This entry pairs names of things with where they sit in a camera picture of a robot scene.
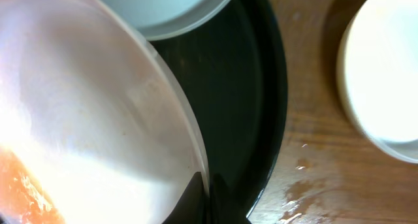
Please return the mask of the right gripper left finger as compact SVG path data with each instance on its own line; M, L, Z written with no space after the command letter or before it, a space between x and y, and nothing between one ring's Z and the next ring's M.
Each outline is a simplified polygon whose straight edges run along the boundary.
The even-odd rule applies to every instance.
M196 172L163 224L203 224L205 219L206 194L202 175Z

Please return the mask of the white pink plate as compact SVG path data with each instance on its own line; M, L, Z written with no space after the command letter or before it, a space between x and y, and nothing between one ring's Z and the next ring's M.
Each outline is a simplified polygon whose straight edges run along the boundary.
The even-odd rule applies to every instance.
M155 48L101 0L1 0L1 218L163 223L208 160Z

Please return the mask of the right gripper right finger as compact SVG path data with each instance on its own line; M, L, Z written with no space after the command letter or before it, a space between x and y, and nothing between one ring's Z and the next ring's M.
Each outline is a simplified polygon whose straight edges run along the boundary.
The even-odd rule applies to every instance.
M210 214L213 224L250 224L240 205L233 199L220 174L212 176Z

